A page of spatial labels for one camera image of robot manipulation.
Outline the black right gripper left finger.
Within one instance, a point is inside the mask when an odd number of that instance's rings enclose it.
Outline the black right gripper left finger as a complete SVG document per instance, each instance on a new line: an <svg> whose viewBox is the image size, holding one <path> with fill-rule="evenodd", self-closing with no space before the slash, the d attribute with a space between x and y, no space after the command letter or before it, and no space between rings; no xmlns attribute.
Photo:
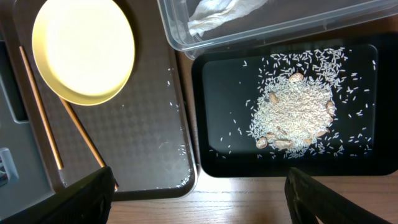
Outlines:
<svg viewBox="0 0 398 224"><path fill-rule="evenodd" d="M55 195L18 212L3 224L106 223L114 196L115 179L102 167Z"/></svg>

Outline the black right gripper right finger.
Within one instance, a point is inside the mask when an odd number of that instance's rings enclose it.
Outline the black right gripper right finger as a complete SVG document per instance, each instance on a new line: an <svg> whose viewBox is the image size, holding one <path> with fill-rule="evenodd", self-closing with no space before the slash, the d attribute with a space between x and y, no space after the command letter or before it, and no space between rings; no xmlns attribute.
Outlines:
<svg viewBox="0 0 398 224"><path fill-rule="evenodd" d="M284 191L294 224L387 223L297 168L289 170Z"/></svg>

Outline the rice food scraps pile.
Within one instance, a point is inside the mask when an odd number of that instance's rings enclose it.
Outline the rice food scraps pile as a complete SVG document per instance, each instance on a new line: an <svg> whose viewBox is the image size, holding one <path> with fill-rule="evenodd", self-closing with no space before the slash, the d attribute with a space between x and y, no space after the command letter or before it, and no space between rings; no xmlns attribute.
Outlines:
<svg viewBox="0 0 398 224"><path fill-rule="evenodd" d="M370 45L208 62L210 151L227 157L358 157L374 143L377 52Z"/></svg>

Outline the wooden chopstick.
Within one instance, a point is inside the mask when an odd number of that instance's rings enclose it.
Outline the wooden chopstick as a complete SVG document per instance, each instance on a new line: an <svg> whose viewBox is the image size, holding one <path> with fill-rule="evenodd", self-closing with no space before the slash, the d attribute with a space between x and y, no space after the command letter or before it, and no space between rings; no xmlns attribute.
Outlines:
<svg viewBox="0 0 398 224"><path fill-rule="evenodd" d="M74 112L72 106L69 104L69 102L67 102L63 98L59 98L59 99L60 99L63 107L67 111L69 117L72 119L72 121L73 121L74 125L76 126L77 130L79 131L80 135L82 136L83 140L85 141L86 145L90 149L92 155L96 159L97 163L101 167L105 167L106 163L105 163L104 159L102 158L100 152L97 150L97 148L94 145L93 141L91 140L89 134L86 132L85 128L81 124L81 122L78 119L78 116L76 115L76 113Z"/></svg>
<svg viewBox="0 0 398 224"><path fill-rule="evenodd" d="M56 162L58 170L62 170L64 168L64 165L63 165L63 162L62 162L62 158L61 158L59 150L57 148L57 145L56 145L56 142L55 142L55 138L53 136L53 133L52 133L52 130L51 130L48 118L47 118L47 114L45 112L44 105L43 105L43 102L42 102L42 99L41 99L41 96L40 96L40 92L39 92L39 90L37 88L37 84L36 84L34 75L32 73L32 70L30 68L29 60L27 58L27 55L25 53L25 50L24 50L23 46L19 46L19 51L21 53L21 57L22 57L22 60L23 60L24 66L25 66L25 70L27 72L27 76L28 76L28 79L29 79L30 86L31 86L33 94L34 94L35 102L36 102L36 105L37 105L38 110L39 110L40 118L42 120L44 129L45 129L45 133L46 133L47 138L49 140L49 144L50 144L50 148L51 148L53 157L55 159L55 162Z"/></svg>

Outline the yellow plate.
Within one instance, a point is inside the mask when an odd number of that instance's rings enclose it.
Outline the yellow plate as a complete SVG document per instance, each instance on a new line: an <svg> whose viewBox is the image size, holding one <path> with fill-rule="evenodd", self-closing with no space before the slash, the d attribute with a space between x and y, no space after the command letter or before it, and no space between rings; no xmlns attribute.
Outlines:
<svg viewBox="0 0 398 224"><path fill-rule="evenodd" d="M32 52L54 93L93 106L125 86L135 43L127 17L113 0L49 0L34 21Z"/></svg>

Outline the white napkin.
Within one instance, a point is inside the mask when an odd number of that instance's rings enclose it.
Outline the white napkin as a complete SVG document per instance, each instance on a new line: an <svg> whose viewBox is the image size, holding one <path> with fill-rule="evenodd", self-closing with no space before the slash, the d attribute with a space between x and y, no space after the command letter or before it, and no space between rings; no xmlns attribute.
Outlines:
<svg viewBox="0 0 398 224"><path fill-rule="evenodd" d="M268 0L202 0L187 22L189 33L191 36L202 36L206 31L250 14L267 2Z"/></svg>

